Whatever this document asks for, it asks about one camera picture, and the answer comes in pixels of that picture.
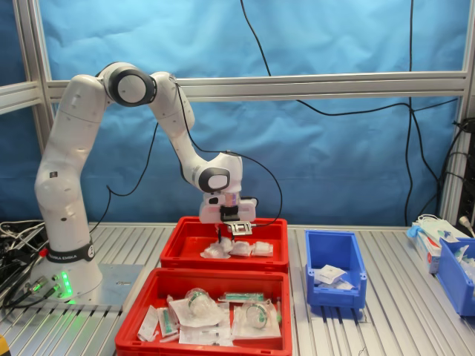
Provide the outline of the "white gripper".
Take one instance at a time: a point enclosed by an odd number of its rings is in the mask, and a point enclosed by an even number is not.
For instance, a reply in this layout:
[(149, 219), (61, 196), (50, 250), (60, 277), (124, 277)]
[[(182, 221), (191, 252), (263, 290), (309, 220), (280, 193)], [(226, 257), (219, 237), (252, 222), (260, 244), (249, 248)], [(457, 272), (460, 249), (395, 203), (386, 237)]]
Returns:
[(203, 224), (217, 224), (217, 241), (221, 243), (219, 223), (235, 221), (253, 222), (256, 219), (258, 199), (240, 195), (205, 195), (200, 205), (199, 218)]

